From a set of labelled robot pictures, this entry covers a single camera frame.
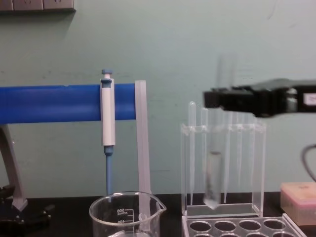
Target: white vertical post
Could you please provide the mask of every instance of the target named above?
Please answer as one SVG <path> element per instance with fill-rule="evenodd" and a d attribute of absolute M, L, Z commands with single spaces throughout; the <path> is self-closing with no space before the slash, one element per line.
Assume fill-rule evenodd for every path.
<path fill-rule="evenodd" d="M 28 202 L 23 195 L 20 172 L 15 158 L 13 142 L 7 124 L 0 125 L 0 152 L 2 154 L 9 183 L 15 187 L 12 205 L 18 210 L 22 211 L 27 206 Z"/>
<path fill-rule="evenodd" d="M 139 191 L 151 194 L 146 81 L 135 82 Z"/>

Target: black table surface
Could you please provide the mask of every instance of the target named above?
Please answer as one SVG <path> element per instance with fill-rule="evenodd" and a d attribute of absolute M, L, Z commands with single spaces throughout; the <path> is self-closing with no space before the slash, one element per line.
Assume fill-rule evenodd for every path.
<path fill-rule="evenodd" d="M 167 207 L 160 218 L 161 237 L 181 237 L 181 196 L 156 195 Z M 51 226 L 47 230 L 28 235 L 29 237 L 91 237 L 92 224 L 88 214 L 90 205 L 98 197 L 66 197 L 66 198 L 33 198 L 24 210 L 26 215 L 41 211 L 54 204 L 56 209 L 52 215 Z M 234 194 L 228 202 L 239 202 L 247 199 L 247 194 Z M 283 213 L 280 208 L 280 193 L 265 193 L 264 216 L 276 217 Z M 301 227 L 308 237 L 316 237 L 316 226 Z"/>

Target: white label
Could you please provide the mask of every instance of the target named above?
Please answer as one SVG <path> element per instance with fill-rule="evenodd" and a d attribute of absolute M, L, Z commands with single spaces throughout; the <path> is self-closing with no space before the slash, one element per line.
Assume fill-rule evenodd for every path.
<path fill-rule="evenodd" d="M 312 106 L 316 105 L 316 93 L 305 93 L 304 104 Z"/>

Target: pink box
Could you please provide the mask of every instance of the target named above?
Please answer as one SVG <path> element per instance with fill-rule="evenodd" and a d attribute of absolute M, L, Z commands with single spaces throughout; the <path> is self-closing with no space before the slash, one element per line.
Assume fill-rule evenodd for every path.
<path fill-rule="evenodd" d="M 298 226 L 316 225 L 316 183 L 282 183 L 281 208 Z"/>

